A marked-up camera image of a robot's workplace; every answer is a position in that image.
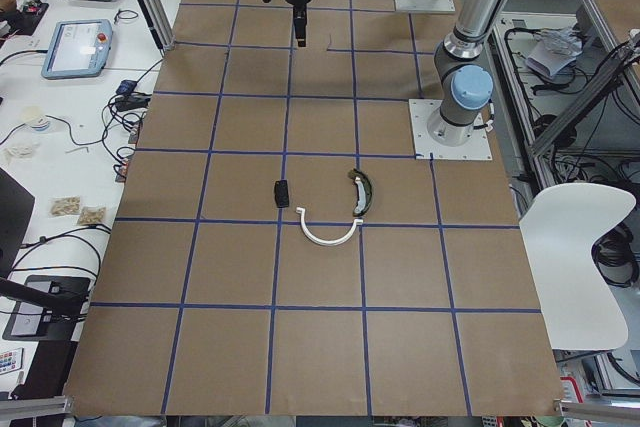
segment white chair seat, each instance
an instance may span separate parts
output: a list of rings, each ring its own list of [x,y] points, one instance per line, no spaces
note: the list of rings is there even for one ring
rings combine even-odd
[[[591,247],[635,203],[614,187],[563,184],[540,192],[520,220],[553,349],[612,350],[626,343],[627,323]]]

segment black monitor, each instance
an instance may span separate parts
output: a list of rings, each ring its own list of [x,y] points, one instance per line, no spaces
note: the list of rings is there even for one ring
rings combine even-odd
[[[75,328],[73,320],[87,299],[89,279],[33,275],[26,285],[7,280],[34,204],[33,195],[0,169],[0,296],[17,301],[3,338],[67,340]]]

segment white mounting plate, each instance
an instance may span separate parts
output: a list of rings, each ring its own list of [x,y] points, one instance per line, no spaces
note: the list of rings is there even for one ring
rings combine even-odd
[[[489,139],[484,129],[474,130],[471,138],[459,147],[449,147],[436,141],[427,132],[427,121],[434,110],[440,108],[441,100],[411,99],[409,112],[411,113],[411,129],[413,130],[413,146],[416,159],[435,160],[493,160]],[[482,125],[484,121],[478,114],[475,125]]]
[[[398,12],[453,14],[456,11],[453,0],[395,0],[395,2]]]

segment blue joint cap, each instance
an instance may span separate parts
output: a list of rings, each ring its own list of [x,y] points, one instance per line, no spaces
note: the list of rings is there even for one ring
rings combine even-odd
[[[465,65],[458,69],[451,82],[451,94],[466,110],[480,110],[491,100],[493,79],[482,67]]]

